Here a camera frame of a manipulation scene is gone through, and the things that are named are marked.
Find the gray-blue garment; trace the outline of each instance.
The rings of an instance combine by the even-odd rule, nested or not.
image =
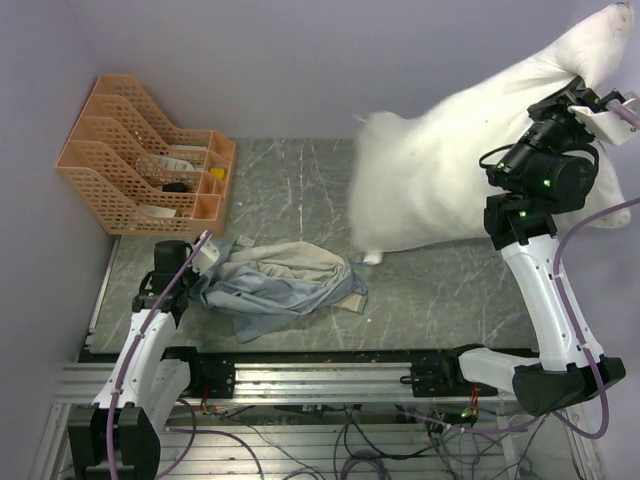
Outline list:
[[[347,260],[306,242],[256,247],[220,258],[191,290],[204,306],[233,315],[236,337],[249,342],[281,330],[301,315],[367,287]]]

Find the white fabric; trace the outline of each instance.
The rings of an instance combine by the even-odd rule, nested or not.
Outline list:
[[[632,29],[632,8],[611,5],[541,52],[450,96],[420,118],[371,115],[358,137],[350,185],[354,245],[388,252],[486,236],[485,200],[500,190],[487,183],[480,156],[517,141],[531,125],[527,107],[576,74],[595,89],[617,68]],[[594,146],[600,151],[595,186],[584,209],[556,218],[561,229],[624,200],[613,165],[602,146]],[[629,221],[629,211],[622,210],[596,225],[619,228]]]

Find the yellow item in basket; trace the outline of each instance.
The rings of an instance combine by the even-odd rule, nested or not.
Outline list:
[[[224,181],[224,177],[227,176],[227,170],[222,167],[213,167],[209,169],[209,173],[212,173],[220,180]]]

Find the crumpled clothing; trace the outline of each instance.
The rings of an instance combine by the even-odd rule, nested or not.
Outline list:
[[[191,297],[232,315],[240,343],[281,330],[320,307],[350,305],[360,313],[364,308],[367,287],[349,262],[316,245],[292,242],[234,253],[229,244],[217,246],[220,257]]]

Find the gray marble surface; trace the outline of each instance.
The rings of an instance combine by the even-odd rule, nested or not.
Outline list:
[[[302,239],[357,260],[346,216],[352,159],[350,140],[239,140],[227,238],[244,234],[256,245]],[[131,298],[159,240],[122,237],[93,352],[122,348]],[[517,284],[486,239],[389,254],[381,265],[356,268],[369,287],[363,315],[325,308],[239,344],[229,317],[193,305],[174,344],[205,352],[536,346]]]

